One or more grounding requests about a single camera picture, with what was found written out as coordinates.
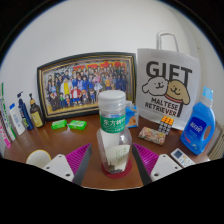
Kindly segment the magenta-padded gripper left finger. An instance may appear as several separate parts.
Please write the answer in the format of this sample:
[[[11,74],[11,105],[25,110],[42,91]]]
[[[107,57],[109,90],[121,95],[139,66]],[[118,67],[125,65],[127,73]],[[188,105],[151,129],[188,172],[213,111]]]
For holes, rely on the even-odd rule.
[[[44,170],[76,185],[81,185],[91,154],[92,145],[86,144],[66,156],[57,155],[44,167]]]

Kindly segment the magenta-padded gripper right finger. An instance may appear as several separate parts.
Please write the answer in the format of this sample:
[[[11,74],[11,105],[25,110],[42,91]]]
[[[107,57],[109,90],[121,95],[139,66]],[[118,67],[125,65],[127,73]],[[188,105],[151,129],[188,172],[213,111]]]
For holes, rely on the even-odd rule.
[[[137,143],[133,144],[132,153],[144,185],[181,170],[181,167],[167,154],[157,155]]]

